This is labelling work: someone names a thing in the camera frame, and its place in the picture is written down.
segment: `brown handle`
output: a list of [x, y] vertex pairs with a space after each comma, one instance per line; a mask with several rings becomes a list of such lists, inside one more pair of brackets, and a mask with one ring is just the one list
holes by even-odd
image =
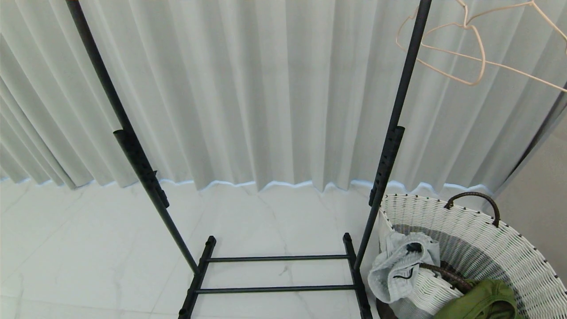
[[496, 206], [496, 202], [494, 202], [494, 200], [487, 194], [483, 194], [479, 192], [464, 192], [461, 194], [457, 194], [449, 198], [449, 200], [447, 201], [447, 205], [445, 205], [445, 208], [451, 209], [451, 207], [453, 207], [453, 202], [455, 201], [455, 199], [464, 196], [478, 196], [486, 199], [492, 205], [492, 209], [494, 210], [494, 222], [492, 223], [492, 225], [498, 227], [498, 224], [500, 223], [500, 210], [498, 209], [498, 206]]
[[457, 283], [455, 285], [455, 287], [460, 292], [462, 292], [463, 294], [466, 294], [467, 292], [472, 290], [471, 284], [467, 283], [463, 278], [457, 276], [456, 274], [453, 274], [451, 271], [449, 271], [445, 268], [433, 266], [433, 265], [430, 265], [428, 263], [420, 263], [420, 267], [439, 272], [439, 273], [441, 273], [442, 276], [446, 276], [446, 277], [451, 278], [452, 280], [454, 280]]

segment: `white woven basket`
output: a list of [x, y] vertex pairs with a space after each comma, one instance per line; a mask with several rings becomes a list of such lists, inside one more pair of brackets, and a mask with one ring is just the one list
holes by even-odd
[[[379, 211], [380, 250], [385, 236], [394, 230], [408, 234], [423, 232], [439, 241], [441, 260], [467, 279], [500, 279], [515, 292], [518, 310], [529, 319], [567, 318], [567, 292], [547, 260], [499, 216], [417, 195], [386, 195]], [[396, 317], [433, 318], [449, 300], [462, 296], [432, 271], [420, 269], [416, 289], [390, 304]]]

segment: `white curtain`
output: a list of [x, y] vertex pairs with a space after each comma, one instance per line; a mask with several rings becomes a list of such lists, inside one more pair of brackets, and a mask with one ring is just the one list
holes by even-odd
[[[312, 180], [347, 188], [372, 180], [405, 53], [394, 42], [417, 1], [82, 1], [96, 43], [160, 178]], [[474, 12], [517, 1], [468, 1]], [[567, 0], [539, 1], [567, 30]], [[1, 10], [2, 176], [80, 186], [136, 181], [119, 129], [62, 0], [4, 1]], [[428, 29], [461, 22], [433, 0]], [[562, 86], [565, 43], [529, 7], [475, 23], [487, 58]], [[413, 22], [402, 31], [408, 44]], [[472, 34], [448, 28], [428, 43], [478, 55]], [[479, 64], [420, 50], [474, 79]], [[516, 166], [558, 91], [487, 66], [474, 87], [420, 64], [405, 101], [407, 128], [392, 179], [483, 184]]]

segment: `clothes rack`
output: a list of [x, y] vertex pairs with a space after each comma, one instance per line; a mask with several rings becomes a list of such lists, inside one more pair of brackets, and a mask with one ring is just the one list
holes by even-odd
[[[355, 253], [352, 239], [349, 233], [343, 235], [343, 243], [345, 246], [345, 254], [339, 255], [300, 255], [300, 256], [271, 256], [271, 257], [213, 257], [213, 250], [217, 243], [214, 236], [209, 236], [205, 242], [199, 263], [195, 262], [193, 255], [187, 248], [179, 233], [171, 216], [167, 212], [169, 202], [166, 193], [162, 190], [157, 178], [156, 171], [151, 167], [151, 164], [143, 151], [142, 145], [128, 119], [124, 106], [120, 102], [120, 98], [112, 83], [112, 80], [104, 65], [102, 56], [96, 46], [95, 40], [88, 27], [87, 20], [84, 16], [81, 4], [78, 0], [66, 0], [67, 6], [73, 17], [73, 21], [83, 41], [83, 45], [88, 53], [91, 63], [96, 71], [99, 81], [106, 93], [108, 100], [120, 121], [122, 129], [115, 131], [113, 134], [120, 144], [124, 154], [128, 158], [132, 168], [136, 172], [136, 176], [142, 183], [148, 197], [151, 199], [155, 209], [158, 211], [160, 217], [165, 223], [175, 243], [179, 247], [183, 257], [189, 264], [193, 271], [193, 280], [187, 296], [183, 302], [181, 310], [179, 310], [179, 319], [189, 319], [193, 312], [193, 308], [199, 295], [210, 293], [260, 293], [260, 292], [291, 292], [291, 291], [334, 291], [334, 290], [353, 290], [356, 294], [358, 307], [362, 319], [372, 319], [370, 312], [370, 305], [366, 296], [366, 290], [362, 281], [360, 273], [360, 265], [362, 258], [370, 240], [370, 234], [374, 227], [376, 217], [378, 215], [378, 208], [382, 202], [382, 197], [386, 190], [386, 184], [390, 178], [393, 164], [399, 149], [401, 139], [404, 134], [404, 128], [398, 125], [401, 109], [404, 104], [405, 96], [408, 91], [409, 81], [412, 76], [413, 68], [416, 63], [417, 53], [420, 47], [421, 38], [424, 34], [425, 24], [431, 6], [431, 0], [421, 0], [416, 20], [413, 27], [411, 40], [408, 47], [408, 53], [405, 58], [404, 68], [401, 74], [400, 84], [397, 90], [396, 99], [394, 102], [390, 124], [388, 125], [386, 138], [382, 153], [380, 155], [380, 163], [374, 178], [373, 188], [370, 192], [369, 205], [371, 206], [370, 214], [362, 241]], [[202, 282], [205, 278], [207, 267], [210, 263], [215, 262], [267, 262], [267, 261], [305, 261], [305, 260], [322, 260], [322, 259], [346, 259], [350, 267], [350, 274], [352, 277], [352, 284], [346, 285], [324, 285], [324, 286], [291, 286], [291, 287], [252, 287], [252, 288], [201, 288]]]

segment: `clothing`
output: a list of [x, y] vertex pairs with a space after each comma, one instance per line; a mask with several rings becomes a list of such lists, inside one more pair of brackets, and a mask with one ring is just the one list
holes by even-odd
[[522, 319], [516, 309], [514, 291], [503, 281], [468, 282], [475, 287], [445, 304], [434, 319]]
[[408, 296], [417, 281], [419, 263], [439, 266], [439, 243], [423, 233], [392, 232], [381, 243], [383, 251], [372, 263], [368, 284], [384, 303]]

